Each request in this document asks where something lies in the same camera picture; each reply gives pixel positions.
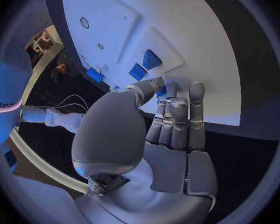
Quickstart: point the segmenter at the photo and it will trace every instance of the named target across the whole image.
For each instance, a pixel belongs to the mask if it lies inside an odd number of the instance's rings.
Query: white curved panel
[[[107,11],[106,8],[111,9],[112,6],[104,3],[115,6],[112,15],[98,15]],[[205,0],[63,0],[63,6],[82,63],[83,55],[93,62],[91,66],[95,66],[96,61],[99,66],[105,65],[104,82],[111,88],[136,82],[129,75],[129,69],[134,65],[131,57],[137,53],[139,41],[145,39],[145,34],[153,27],[184,63],[172,65],[163,73],[152,69],[144,79],[161,74],[167,82],[176,81],[180,85],[178,95],[186,97],[188,85],[202,81],[205,84],[205,121],[239,125],[241,86],[237,62],[222,24]],[[93,29],[95,39],[81,26],[82,16],[89,17],[88,30]],[[110,43],[116,49],[102,52],[97,49],[100,41]],[[158,53],[162,57],[166,52],[160,49]],[[142,109],[154,113],[156,98]]]

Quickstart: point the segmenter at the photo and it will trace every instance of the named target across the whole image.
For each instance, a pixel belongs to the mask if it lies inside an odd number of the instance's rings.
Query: person
[[[76,77],[80,74],[80,72],[76,68],[76,65],[69,57],[66,50],[63,49],[59,54],[57,66],[51,71],[51,80],[53,82],[60,83],[66,74]]]

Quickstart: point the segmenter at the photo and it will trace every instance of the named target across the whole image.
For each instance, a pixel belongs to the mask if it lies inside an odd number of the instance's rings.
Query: dark floor
[[[50,71],[56,58],[48,65],[35,84],[27,105],[55,106],[71,94],[82,96],[92,105],[104,92],[84,77],[66,76],[61,84],[50,81]],[[82,112],[79,107],[63,112]],[[22,123],[19,130],[27,143],[45,160],[59,170],[85,181],[76,174],[71,161],[71,143],[74,134],[61,127]],[[206,132],[206,151],[209,152],[218,176],[218,199],[206,223],[215,223],[239,206],[253,191],[275,153],[277,141],[229,136]]]

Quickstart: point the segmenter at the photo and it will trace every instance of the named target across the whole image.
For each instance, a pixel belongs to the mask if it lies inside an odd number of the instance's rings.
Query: pink light
[[[6,112],[11,112],[16,110],[17,108],[19,108],[21,105],[21,99],[19,100],[19,102],[17,102],[15,105],[11,106],[11,107],[6,107],[6,108],[0,108],[0,113],[6,113]]]

